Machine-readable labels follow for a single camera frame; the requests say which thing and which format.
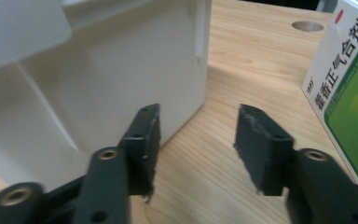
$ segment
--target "cardboard box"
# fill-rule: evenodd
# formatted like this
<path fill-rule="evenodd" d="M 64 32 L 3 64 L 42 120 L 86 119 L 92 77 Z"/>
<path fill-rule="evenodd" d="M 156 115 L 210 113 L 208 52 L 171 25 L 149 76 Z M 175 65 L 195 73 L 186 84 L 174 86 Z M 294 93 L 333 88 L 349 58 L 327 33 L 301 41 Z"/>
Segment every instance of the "cardboard box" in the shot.
<path fill-rule="evenodd" d="M 338 2 L 302 89 L 358 182 L 358 0 Z"/>

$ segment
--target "wood grain surface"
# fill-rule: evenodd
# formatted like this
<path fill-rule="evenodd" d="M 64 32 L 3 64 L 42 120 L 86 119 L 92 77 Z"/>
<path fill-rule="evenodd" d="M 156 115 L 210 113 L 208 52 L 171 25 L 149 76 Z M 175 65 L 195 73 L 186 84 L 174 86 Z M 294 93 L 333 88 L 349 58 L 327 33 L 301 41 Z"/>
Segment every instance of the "wood grain surface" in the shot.
<path fill-rule="evenodd" d="M 343 165 L 301 91 L 330 14 L 213 0 L 204 105 L 163 146 L 150 205 L 131 198 L 132 223 L 290 223 L 284 197 L 257 195 L 232 148 L 239 104 L 259 107 L 295 139 Z M 0 181 L 0 189 L 5 184 Z"/>

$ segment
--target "desk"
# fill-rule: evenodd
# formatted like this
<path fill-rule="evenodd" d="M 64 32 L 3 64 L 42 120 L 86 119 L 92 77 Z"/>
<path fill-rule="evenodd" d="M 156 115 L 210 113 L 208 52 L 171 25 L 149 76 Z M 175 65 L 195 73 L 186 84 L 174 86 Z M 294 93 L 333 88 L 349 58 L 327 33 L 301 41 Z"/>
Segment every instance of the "desk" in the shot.
<path fill-rule="evenodd" d="M 323 32 L 291 25 L 329 19 L 213 0 L 205 103 L 161 149 L 152 203 L 131 198 L 133 223 L 289 223 L 284 197 L 257 195 L 232 148 L 238 108 L 261 108 L 296 139 L 295 148 L 319 148 L 343 165 L 300 89 Z"/>

